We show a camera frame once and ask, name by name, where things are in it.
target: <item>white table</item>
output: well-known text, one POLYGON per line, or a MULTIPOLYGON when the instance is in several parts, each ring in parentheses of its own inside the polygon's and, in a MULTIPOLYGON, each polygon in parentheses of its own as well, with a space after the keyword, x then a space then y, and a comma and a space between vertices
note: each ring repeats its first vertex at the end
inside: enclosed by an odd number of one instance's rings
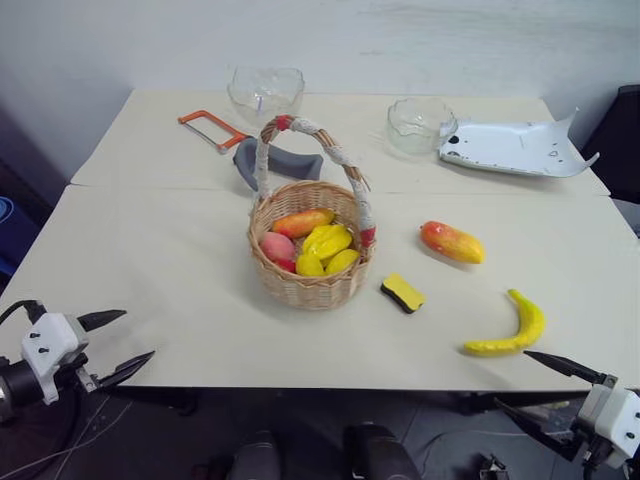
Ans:
MULTIPOLYGON (((472 358, 468 339, 506 336, 517 288, 546 313, 535 349, 640 385, 639 256, 603 196, 373 194, 379 245, 369 281, 344 307, 306 312, 262 289, 248 254, 250 201, 222 190, 71 186, 1 299, 51 311, 129 314, 91 333, 92 371, 151 349, 130 385, 452 390, 586 388, 525 356, 472 358), (483 265, 425 253, 418 227, 472 232, 483 265), (379 291, 397 271, 424 292, 414 315, 379 291)), ((16 359, 26 319, 2 327, 16 359)))
MULTIPOLYGON (((403 97, 307 94, 300 114, 325 126, 355 158, 360 158, 360 166, 376 193, 609 194, 591 170, 567 179, 531 178, 469 170, 443 163, 435 155, 418 161, 400 160, 384 142, 387 108, 399 98, 403 97)), ((539 99, 445 97, 444 100, 459 119, 553 120, 539 99)), ((178 124, 179 116, 200 109, 247 133, 257 132, 235 113, 226 93, 134 91, 72 183, 249 192, 232 163, 235 150, 221 156, 211 145, 178 124)), ((313 139, 301 134, 280 135, 275 144, 294 152, 320 152, 320 146, 313 139)), ((325 161, 321 177, 347 185, 339 170, 327 168, 328 162, 325 161)))

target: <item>white wall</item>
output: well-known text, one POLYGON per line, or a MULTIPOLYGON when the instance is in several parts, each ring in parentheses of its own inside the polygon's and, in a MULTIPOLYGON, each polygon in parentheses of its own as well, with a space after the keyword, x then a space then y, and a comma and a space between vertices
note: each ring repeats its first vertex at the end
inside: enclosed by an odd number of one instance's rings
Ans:
POLYGON ((0 108, 67 178, 131 88, 222 89, 236 64, 309 91, 539 96, 581 144, 640 81, 638 0, 0 0, 0 108))

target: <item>banana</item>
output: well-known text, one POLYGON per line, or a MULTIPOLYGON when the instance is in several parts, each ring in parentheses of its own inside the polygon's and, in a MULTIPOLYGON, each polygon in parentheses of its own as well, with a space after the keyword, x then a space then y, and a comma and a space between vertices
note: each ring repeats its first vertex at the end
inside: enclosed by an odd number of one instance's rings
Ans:
POLYGON ((464 344, 464 349, 473 355, 493 357, 518 353, 533 345, 545 327, 544 313, 531 300, 528 300, 517 290, 507 292, 518 306, 520 330, 518 334, 499 340, 474 340, 464 344))

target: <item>fabric-wrapped handle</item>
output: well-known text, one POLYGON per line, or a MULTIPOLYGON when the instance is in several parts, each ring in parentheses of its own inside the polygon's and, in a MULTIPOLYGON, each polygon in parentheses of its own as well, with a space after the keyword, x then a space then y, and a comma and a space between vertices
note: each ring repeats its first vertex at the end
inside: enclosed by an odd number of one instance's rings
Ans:
POLYGON ((367 199, 368 185, 362 173, 358 167, 353 164, 342 147, 338 145, 325 130, 305 118, 294 117, 292 115, 280 115, 267 123, 262 129, 262 132, 260 132, 258 136, 258 146, 256 148, 256 176, 260 201, 271 196, 267 164, 269 143, 272 142, 281 131, 287 129, 311 135, 320 142, 320 145, 322 145, 324 151, 329 155, 329 158, 331 158, 334 163, 342 166, 356 197, 358 226, 360 227, 362 246, 364 248, 370 247, 375 241, 376 225, 371 214, 371 205, 367 199))

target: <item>yellow sponge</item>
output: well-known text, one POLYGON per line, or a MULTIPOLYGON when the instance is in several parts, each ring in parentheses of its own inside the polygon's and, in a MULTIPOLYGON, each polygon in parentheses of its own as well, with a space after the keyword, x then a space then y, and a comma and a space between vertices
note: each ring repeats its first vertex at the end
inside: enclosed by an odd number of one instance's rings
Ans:
POLYGON ((409 285, 397 273, 392 273, 380 285, 382 293, 391 297, 407 313, 413 313, 426 301, 423 294, 409 285))

